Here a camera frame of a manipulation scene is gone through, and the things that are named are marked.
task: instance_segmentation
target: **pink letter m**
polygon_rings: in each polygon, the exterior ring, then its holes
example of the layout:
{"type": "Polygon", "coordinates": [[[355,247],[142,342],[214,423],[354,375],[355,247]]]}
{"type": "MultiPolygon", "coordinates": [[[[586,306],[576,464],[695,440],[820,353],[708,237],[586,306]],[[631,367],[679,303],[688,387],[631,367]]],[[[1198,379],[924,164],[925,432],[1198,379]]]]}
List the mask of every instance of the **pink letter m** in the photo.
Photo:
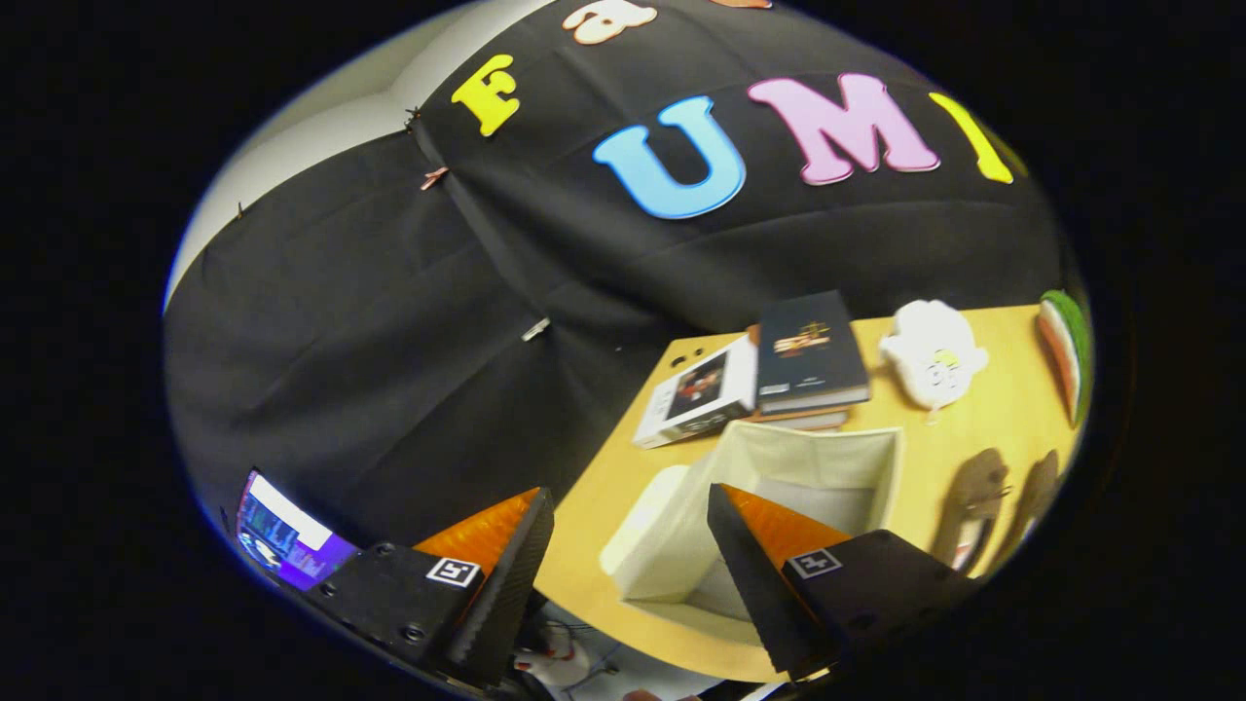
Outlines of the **pink letter m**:
{"type": "Polygon", "coordinates": [[[878,137],[887,144],[883,159],[903,172],[932,171],[938,156],[926,147],[881,80],[860,73],[840,76],[844,107],[790,77],[764,80],[749,97],[765,102],[787,122],[805,152],[800,177],[809,184],[839,182],[852,174],[852,163],[831,149],[834,141],[868,172],[878,169],[878,137]]]}

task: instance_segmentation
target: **computer screen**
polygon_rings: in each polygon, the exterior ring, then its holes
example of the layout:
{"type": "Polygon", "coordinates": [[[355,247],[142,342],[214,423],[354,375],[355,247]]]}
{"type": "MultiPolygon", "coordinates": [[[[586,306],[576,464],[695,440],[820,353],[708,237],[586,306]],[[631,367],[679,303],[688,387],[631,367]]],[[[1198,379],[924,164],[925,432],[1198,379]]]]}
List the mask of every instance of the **computer screen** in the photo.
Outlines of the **computer screen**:
{"type": "Polygon", "coordinates": [[[252,471],[238,507],[238,543],[257,563],[307,591],[360,550],[334,535],[252,471]]]}

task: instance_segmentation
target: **sandal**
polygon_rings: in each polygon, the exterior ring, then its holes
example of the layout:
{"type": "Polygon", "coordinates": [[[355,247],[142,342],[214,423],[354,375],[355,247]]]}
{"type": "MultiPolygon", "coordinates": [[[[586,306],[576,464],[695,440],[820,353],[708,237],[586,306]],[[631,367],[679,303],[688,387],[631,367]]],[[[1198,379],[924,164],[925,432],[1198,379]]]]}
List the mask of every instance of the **sandal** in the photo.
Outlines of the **sandal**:
{"type": "Polygon", "coordinates": [[[1008,468],[999,451],[988,448],[966,461],[952,481],[931,557],[959,573],[973,569],[999,518],[999,504],[1009,489],[1008,468]]]}
{"type": "Polygon", "coordinates": [[[1008,528],[1008,533],[1004,534],[1003,543],[999,544],[999,550],[996,552],[996,557],[991,560],[989,572],[999,569],[1013,552],[1017,550],[1017,547],[1025,540],[1030,529],[1034,528],[1038,519],[1052,506],[1052,501],[1055,499],[1055,493],[1059,491],[1059,457],[1055,451],[1052,451],[1045,458],[1034,463],[1034,467],[1029,471],[1029,476],[1025,477],[1025,487],[1022,488],[1020,499],[1017,501],[1017,514],[1013,517],[1013,523],[1008,528]]]}

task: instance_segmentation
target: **yellow letter f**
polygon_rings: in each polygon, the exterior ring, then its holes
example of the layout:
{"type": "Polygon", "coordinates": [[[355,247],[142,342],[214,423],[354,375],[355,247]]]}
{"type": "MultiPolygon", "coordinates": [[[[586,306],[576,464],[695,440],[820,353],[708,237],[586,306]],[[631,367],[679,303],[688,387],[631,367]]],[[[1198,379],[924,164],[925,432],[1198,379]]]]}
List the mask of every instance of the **yellow letter f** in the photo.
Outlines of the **yellow letter f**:
{"type": "Polygon", "coordinates": [[[502,70],[512,62],[515,59],[506,54],[493,56],[450,96],[451,102],[462,102],[476,115],[481,136],[492,136],[497,127],[520,110],[518,100],[502,100],[500,96],[515,92],[515,78],[502,70]]]}

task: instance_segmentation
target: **white basket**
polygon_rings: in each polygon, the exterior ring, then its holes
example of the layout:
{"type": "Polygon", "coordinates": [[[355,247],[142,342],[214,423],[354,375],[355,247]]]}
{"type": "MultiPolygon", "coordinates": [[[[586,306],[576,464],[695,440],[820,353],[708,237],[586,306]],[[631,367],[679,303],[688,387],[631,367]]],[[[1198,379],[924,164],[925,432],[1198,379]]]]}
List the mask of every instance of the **white basket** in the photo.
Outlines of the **white basket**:
{"type": "Polygon", "coordinates": [[[750,492],[855,537],[888,527],[901,457],[900,428],[811,433],[731,422],[705,458],[653,478],[602,550],[601,567],[628,603],[756,642],[706,523],[710,484],[750,492]]]}

